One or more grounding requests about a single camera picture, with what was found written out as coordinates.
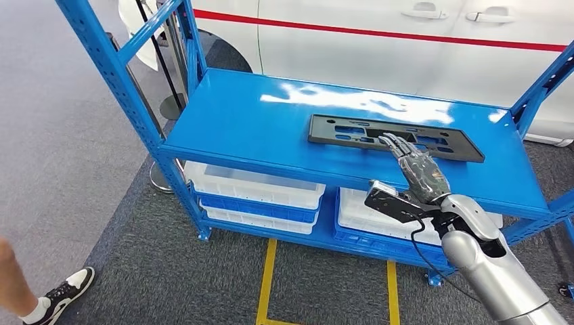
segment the black plastic panel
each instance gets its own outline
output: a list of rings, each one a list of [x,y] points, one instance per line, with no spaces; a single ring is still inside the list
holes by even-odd
[[[433,157],[451,160],[484,162],[484,155],[475,144],[457,129],[388,123],[376,120],[345,118],[314,114],[309,126],[310,142],[336,144],[373,150],[389,150],[377,137],[392,133],[428,150]]]

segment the yellow floor tape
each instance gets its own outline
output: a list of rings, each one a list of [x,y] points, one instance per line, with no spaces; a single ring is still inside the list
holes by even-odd
[[[279,320],[268,320],[269,295],[271,294],[271,281],[273,280],[273,267],[275,266],[275,252],[277,251],[277,240],[269,239],[267,243],[267,254],[265,256],[265,266],[263,267],[263,277],[261,280],[261,292],[259,293],[259,306],[257,307],[256,325],[298,325],[295,323],[281,322]],[[399,318],[399,292],[397,290],[397,265],[395,262],[387,261],[387,285],[389,287],[389,317],[391,325],[400,325]]]
[[[273,267],[275,265],[275,252],[277,251],[277,240],[269,239],[267,243],[267,255],[265,256],[265,267],[263,268],[263,279],[261,280],[261,292],[259,293],[259,307],[257,308],[257,325],[266,325],[267,308],[269,307],[269,294],[271,293],[271,279],[273,278]]]
[[[387,286],[389,288],[389,317],[391,319],[391,325],[400,325],[397,264],[392,261],[387,261]]]

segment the white car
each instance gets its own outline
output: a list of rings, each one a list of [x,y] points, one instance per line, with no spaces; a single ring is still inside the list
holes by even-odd
[[[119,2],[133,33],[142,23],[137,6]],[[198,28],[235,48],[254,73],[496,106],[513,105],[574,39],[572,0],[192,3]],[[157,69],[153,51],[138,56]],[[570,78],[544,102],[527,139],[570,144],[573,102]]]

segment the black cable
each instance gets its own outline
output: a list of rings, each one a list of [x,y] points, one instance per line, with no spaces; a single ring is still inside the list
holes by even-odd
[[[418,223],[420,223],[420,228],[417,230],[414,230],[411,233],[411,241],[413,243],[414,249],[416,249],[416,252],[420,255],[420,258],[422,258],[423,261],[426,262],[426,264],[428,264],[428,266],[430,266],[431,269],[433,269],[433,271],[435,271],[437,274],[439,274],[441,276],[441,278],[443,278],[446,282],[448,282],[451,286],[453,286],[456,290],[460,291],[463,295],[467,296],[468,298],[471,298],[472,300],[476,301],[477,303],[481,303],[480,300],[478,300],[478,298],[472,296],[470,293],[462,290],[459,286],[457,286],[456,284],[454,284],[454,282],[452,282],[451,280],[449,280],[444,274],[442,274],[442,272],[440,272],[428,259],[426,259],[426,257],[424,257],[422,255],[422,253],[420,252],[420,249],[418,249],[418,246],[416,245],[416,240],[414,240],[414,235],[418,234],[419,232],[423,232],[426,229],[426,226],[424,225],[424,222],[422,222],[422,219],[417,216],[414,215],[416,221],[418,221]]]
[[[137,8],[139,9],[139,13],[141,14],[141,17],[143,18],[144,22],[148,21],[148,15],[146,15],[146,12],[144,11],[144,6],[141,4],[141,0],[135,0],[135,2],[137,3]],[[171,80],[171,77],[169,76],[169,71],[167,70],[167,66],[165,64],[165,61],[163,60],[163,56],[161,54],[160,51],[160,46],[158,44],[158,41],[156,40],[155,35],[152,34],[152,43],[154,44],[154,48],[156,49],[156,54],[158,55],[158,59],[160,60],[160,64],[162,66],[162,70],[163,73],[165,74],[165,79],[167,79],[167,83],[169,84],[169,89],[171,89],[171,94],[173,95],[173,99],[175,100],[175,103],[177,104],[177,109],[179,110],[179,112],[183,112],[183,105],[181,105],[181,102],[179,101],[179,96],[177,95],[177,92],[175,91],[175,87],[173,86],[173,82]]]

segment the silver robotic arm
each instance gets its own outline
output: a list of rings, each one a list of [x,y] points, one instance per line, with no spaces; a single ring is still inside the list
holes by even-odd
[[[398,196],[379,181],[365,204],[401,222],[431,217],[448,261],[476,292],[490,316],[503,325],[568,324],[512,254],[504,235],[473,199],[451,194],[434,160],[393,134],[387,144],[409,182]]]

